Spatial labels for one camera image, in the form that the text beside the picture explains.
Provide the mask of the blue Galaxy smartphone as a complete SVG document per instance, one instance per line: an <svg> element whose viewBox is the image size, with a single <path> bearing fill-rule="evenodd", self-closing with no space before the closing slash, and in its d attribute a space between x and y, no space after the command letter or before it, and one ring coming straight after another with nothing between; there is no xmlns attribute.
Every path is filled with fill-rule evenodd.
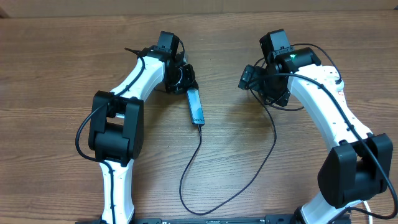
<svg viewBox="0 0 398 224"><path fill-rule="evenodd" d="M188 89L187 99L188 99L192 124L203 126L205 124L205 119L201 107L199 91L197 89Z"/></svg>

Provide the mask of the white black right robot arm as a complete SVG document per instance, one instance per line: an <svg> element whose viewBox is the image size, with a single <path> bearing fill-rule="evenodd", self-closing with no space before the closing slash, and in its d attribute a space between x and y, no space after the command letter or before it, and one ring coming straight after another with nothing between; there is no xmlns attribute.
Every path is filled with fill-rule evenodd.
<svg viewBox="0 0 398 224"><path fill-rule="evenodd" d="M245 67L239 87L258 92L263 105L301 102L317 126L328 155L317 175L319 191L288 215L266 215L266 223L349 223L350 213L375 195L397 193L389 180L393 144L373 134L348 108L342 76L324 66L313 44L291 44L284 30L260 41L264 65Z"/></svg>

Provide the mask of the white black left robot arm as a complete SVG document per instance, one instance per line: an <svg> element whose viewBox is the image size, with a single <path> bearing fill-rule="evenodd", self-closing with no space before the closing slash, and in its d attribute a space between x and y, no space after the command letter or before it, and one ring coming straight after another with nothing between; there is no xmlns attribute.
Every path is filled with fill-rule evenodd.
<svg viewBox="0 0 398 224"><path fill-rule="evenodd" d="M134 69L111 91L98 91L91 113L82 122L75 137L79 155L99 163L104 183L104 209L97 223L132 223L132 168L144 143L144 103L163 83L168 94L185 94L192 123L205 123L192 65L187 63L183 42L171 32L162 31L157 44L133 50ZM89 125L89 148L93 157L79 148L80 136Z"/></svg>

